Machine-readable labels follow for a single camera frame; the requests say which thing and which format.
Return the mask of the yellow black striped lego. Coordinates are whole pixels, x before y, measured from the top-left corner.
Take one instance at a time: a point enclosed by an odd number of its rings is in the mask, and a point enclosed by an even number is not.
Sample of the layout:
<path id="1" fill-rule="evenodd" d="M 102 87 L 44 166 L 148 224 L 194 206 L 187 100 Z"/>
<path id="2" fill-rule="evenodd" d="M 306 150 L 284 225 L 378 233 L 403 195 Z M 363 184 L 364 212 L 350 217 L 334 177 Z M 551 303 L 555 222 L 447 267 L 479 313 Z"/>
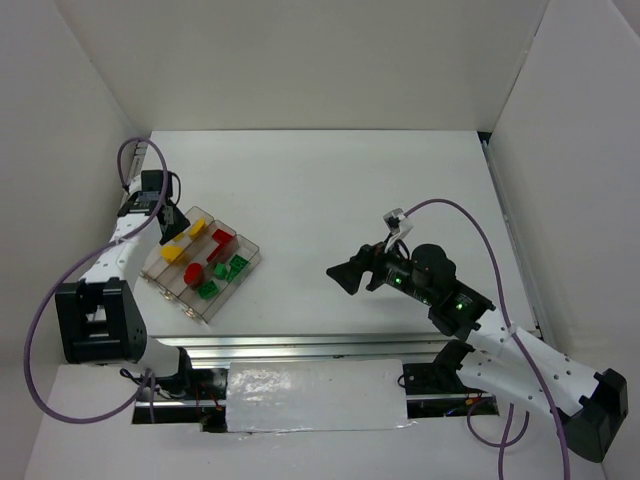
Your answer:
<path id="1" fill-rule="evenodd" d="M 188 231 L 188 236 L 191 240 L 197 239 L 203 233 L 206 232 L 208 227 L 207 220 L 205 218 L 199 218 L 196 220 L 190 227 Z"/>

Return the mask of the red rectangular lego brick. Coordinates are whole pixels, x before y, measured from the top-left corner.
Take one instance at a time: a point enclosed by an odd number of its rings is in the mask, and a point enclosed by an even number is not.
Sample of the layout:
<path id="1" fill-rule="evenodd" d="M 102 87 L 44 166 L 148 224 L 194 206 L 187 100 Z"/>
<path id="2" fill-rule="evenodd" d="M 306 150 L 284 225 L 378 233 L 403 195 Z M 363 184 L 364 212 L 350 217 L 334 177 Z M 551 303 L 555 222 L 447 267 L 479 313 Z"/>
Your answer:
<path id="1" fill-rule="evenodd" d="M 206 261 L 208 263 L 214 261 L 216 258 L 218 258 L 220 255 L 222 255 L 227 248 L 227 243 L 221 243 L 218 244 L 216 246 L 216 248 L 208 255 L 208 257 L 206 258 Z"/>

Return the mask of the red curved lego brick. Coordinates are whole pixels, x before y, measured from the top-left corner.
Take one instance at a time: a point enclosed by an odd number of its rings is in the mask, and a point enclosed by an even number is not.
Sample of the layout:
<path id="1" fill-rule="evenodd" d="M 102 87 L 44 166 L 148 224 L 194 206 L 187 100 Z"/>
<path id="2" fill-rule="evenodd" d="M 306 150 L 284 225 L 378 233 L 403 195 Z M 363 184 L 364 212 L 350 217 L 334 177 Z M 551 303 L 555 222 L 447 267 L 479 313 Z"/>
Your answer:
<path id="1" fill-rule="evenodd" d="M 184 283 L 193 289 L 198 288 L 203 281 L 203 266 L 200 263 L 190 263 L 183 275 Z"/>

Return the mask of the green square lego brick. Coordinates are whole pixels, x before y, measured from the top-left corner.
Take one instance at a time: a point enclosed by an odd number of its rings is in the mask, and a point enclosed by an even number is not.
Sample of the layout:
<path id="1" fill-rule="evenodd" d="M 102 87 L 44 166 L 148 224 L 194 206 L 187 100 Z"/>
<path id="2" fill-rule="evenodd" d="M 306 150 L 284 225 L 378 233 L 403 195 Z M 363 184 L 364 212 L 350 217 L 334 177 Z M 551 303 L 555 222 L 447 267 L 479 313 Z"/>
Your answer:
<path id="1" fill-rule="evenodd" d="M 222 263 L 216 264 L 213 270 L 213 275 L 217 279 L 225 280 L 228 275 L 226 266 Z"/>

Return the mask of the yellow oval lego brick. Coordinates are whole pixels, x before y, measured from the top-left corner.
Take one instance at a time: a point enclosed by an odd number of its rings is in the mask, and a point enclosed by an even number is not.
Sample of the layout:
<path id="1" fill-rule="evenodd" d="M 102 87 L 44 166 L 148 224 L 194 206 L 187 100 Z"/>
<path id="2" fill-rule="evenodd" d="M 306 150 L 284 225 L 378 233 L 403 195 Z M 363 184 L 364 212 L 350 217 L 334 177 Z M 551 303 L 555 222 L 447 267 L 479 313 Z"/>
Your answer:
<path id="1" fill-rule="evenodd" d="M 185 249 L 179 245 L 164 245 L 160 255 L 168 265 L 182 265 L 188 261 Z"/>

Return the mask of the red oval lego brick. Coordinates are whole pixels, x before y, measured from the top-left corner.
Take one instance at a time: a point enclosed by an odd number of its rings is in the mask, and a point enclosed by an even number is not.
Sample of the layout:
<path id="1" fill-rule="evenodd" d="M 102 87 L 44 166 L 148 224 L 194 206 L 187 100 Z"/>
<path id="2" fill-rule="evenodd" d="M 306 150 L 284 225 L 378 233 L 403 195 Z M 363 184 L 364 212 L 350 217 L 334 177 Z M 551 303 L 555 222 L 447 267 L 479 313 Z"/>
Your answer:
<path id="1" fill-rule="evenodd" d="M 216 229 L 212 234 L 212 239 L 218 246 L 226 246 L 236 241 L 236 235 L 224 229 Z"/>

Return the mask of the green sloped lego brick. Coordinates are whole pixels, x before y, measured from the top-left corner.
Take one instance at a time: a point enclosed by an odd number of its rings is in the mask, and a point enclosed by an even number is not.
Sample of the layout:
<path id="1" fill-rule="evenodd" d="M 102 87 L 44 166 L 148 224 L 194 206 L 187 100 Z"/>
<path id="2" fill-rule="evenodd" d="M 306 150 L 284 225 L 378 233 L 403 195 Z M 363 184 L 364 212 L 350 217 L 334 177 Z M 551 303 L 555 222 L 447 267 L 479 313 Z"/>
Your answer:
<path id="1" fill-rule="evenodd" d="M 235 254 L 229 262 L 226 281 L 231 283 L 248 265 L 249 261 L 247 259 Z"/>

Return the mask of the green curved lego brick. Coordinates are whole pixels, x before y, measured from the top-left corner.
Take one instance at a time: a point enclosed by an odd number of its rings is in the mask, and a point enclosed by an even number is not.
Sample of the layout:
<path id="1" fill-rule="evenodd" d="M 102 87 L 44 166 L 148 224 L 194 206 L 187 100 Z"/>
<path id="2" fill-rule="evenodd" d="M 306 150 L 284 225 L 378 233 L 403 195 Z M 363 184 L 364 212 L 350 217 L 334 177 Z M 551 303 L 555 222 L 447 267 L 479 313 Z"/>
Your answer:
<path id="1" fill-rule="evenodd" d="M 214 281 L 208 281 L 197 289 L 197 293 L 201 299 L 210 300 L 219 294 L 219 288 Z"/>

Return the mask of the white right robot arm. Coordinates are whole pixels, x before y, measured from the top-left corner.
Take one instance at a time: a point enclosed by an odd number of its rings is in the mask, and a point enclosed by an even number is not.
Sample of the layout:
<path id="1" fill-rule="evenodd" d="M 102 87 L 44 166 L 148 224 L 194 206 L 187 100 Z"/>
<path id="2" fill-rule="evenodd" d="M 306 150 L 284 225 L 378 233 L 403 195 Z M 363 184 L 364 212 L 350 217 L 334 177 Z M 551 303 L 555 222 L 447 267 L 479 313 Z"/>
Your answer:
<path id="1" fill-rule="evenodd" d="M 443 388 L 482 390 L 539 413 L 559 424 L 569 450 L 604 460 L 628 415 L 626 379 L 582 365 L 507 323 L 488 298 L 457 279 L 441 247 L 422 244 L 404 257 L 365 244 L 326 273 L 350 295 L 370 274 L 367 290 L 387 285 L 427 306 L 429 320 L 449 339 L 430 368 Z"/>

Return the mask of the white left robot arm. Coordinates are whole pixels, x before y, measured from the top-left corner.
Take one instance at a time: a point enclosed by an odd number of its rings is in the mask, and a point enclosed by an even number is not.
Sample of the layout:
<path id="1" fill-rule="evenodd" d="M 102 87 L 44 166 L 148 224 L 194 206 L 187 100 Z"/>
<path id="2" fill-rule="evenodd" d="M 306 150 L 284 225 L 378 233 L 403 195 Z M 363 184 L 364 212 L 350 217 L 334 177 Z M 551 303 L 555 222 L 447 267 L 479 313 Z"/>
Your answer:
<path id="1" fill-rule="evenodd" d="M 188 229 L 190 221 L 171 200 L 169 173 L 145 170 L 131 187 L 117 213 L 116 244 L 78 281 L 56 289 L 63 351 L 71 364 L 150 369 L 162 390 L 182 397 L 193 384 L 189 356 L 148 335 L 133 287 L 152 251 Z"/>

